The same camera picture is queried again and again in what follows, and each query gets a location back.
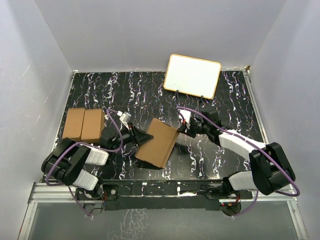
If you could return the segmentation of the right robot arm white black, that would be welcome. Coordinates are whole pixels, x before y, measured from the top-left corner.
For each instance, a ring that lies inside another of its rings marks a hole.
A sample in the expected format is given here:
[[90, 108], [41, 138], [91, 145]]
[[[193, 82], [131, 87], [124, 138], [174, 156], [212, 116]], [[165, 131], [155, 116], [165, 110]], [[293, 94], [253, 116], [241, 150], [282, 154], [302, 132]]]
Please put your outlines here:
[[292, 185], [293, 197], [300, 195], [295, 184], [296, 176], [282, 148], [276, 142], [264, 143], [241, 135], [236, 130], [222, 124], [216, 110], [198, 112], [178, 106], [176, 111], [181, 118], [178, 132], [191, 138], [206, 135], [215, 145], [228, 149], [249, 161], [249, 171], [239, 171], [223, 179], [223, 194], [233, 199], [241, 191], [258, 191], [263, 195], [278, 193]]

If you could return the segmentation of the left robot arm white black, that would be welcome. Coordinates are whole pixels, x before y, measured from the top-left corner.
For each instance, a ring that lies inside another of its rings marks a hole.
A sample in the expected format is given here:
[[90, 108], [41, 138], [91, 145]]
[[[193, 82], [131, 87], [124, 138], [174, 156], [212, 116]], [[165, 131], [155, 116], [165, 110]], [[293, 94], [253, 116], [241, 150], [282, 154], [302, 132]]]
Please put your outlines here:
[[104, 128], [98, 143], [84, 143], [70, 138], [63, 139], [46, 157], [41, 171], [58, 181], [58, 185], [75, 186], [81, 189], [87, 198], [97, 200], [103, 195], [103, 181], [87, 172], [84, 166], [104, 166], [109, 156], [126, 144], [142, 146], [154, 139], [154, 136], [138, 129], [132, 123], [118, 133]]

